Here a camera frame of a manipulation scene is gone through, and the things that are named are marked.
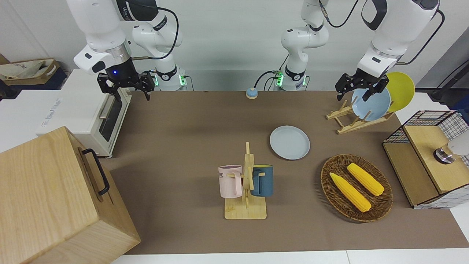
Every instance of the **white plate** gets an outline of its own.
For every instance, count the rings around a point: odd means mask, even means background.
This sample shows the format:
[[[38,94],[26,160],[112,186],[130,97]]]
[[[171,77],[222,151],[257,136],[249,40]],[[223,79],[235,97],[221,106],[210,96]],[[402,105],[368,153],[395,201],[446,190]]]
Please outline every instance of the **white plate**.
[[[389,106],[391,105],[391,95],[389,94],[388,89],[384,88],[381,93],[373,94],[365,102],[363,101],[363,95],[366,91],[368,91],[368,89],[355,89],[353,92],[352,101],[355,97],[358,97],[352,105],[353,112],[363,119],[368,111],[371,111],[365,121],[380,119],[389,110]]]
[[[284,125],[272,131],[270,146],[280,157],[297,160],[306,156],[310,151],[310,139],[301,129]]]

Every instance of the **mug rack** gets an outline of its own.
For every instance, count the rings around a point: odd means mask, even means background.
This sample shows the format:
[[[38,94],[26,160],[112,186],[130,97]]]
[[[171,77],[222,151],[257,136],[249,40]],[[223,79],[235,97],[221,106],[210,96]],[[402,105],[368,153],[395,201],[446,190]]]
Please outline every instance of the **mug rack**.
[[[254,168],[254,154],[250,153],[249,142],[246,142],[246,154],[244,155],[243,174],[243,192],[238,198],[225,198],[225,219],[266,219],[267,208],[265,197],[251,195],[254,190],[252,180],[252,171]]]
[[[325,116],[327,120],[335,119],[335,121],[339,124],[340,129],[337,130],[337,133],[339,135],[347,133],[347,132],[352,132],[352,131],[355,131],[355,130],[358,130],[358,129],[362,129],[364,127],[371,126],[371,125],[374,125],[374,124],[379,124],[379,123],[384,122],[384,121],[387,121],[395,113],[395,112],[387,112],[386,114],[384,114],[384,116],[380,117],[379,119],[376,119],[376,120],[373,120],[373,121],[365,121],[365,119],[371,114],[371,111],[368,111],[368,113],[365,115],[364,118],[360,118],[359,116],[356,116],[355,120],[353,120],[353,122],[351,124],[344,125],[339,120],[339,117],[347,116],[347,115],[350,115],[350,114],[355,115],[355,113],[353,112],[353,109],[352,109],[352,105],[355,103],[356,99],[357,99],[357,97],[354,98],[354,100],[352,101],[352,103],[349,106],[345,106],[347,104],[347,100],[345,100],[339,110],[331,111],[331,113],[329,115]]]

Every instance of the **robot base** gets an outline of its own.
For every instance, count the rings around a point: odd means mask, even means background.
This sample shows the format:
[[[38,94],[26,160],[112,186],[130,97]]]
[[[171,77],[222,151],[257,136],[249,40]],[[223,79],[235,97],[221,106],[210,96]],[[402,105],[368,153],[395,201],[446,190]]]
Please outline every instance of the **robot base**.
[[[306,75],[304,75],[298,81],[293,81],[288,77],[281,76],[280,80],[275,83],[274,91],[282,91],[282,90],[287,91],[287,92],[303,91],[304,87],[306,86],[305,80],[306,80]]]
[[[178,72],[169,80],[165,81],[160,76],[156,76],[155,90],[160,91],[187,91],[187,82],[183,77],[186,71],[178,67]]]

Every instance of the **dark teal mug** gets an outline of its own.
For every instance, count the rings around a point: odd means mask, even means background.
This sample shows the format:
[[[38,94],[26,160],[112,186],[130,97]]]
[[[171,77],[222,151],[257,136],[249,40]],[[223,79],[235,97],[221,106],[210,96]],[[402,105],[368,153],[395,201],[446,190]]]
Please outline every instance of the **dark teal mug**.
[[[254,190],[251,194],[260,197],[269,197],[273,194],[273,166],[254,165],[252,170]]]

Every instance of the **brown tablecloth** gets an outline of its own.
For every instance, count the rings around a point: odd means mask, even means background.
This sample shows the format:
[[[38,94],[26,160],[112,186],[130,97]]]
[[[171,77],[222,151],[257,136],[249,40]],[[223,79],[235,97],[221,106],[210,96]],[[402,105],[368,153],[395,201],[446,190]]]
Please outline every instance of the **brown tablecloth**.
[[[414,210],[381,146],[396,117],[337,135],[325,115],[338,109],[334,92],[134,93],[111,170],[142,243],[128,254],[225,253],[384,248],[460,248],[469,244],[449,210]],[[352,117],[341,117],[349,124]],[[302,129],[311,150],[297,161],[275,155],[272,130]],[[274,195],[266,220],[225,220],[217,167],[242,164],[250,142],[257,164],[274,165]],[[387,176],[394,205],[382,220],[345,221],[324,200],[324,162],[347,153]]]

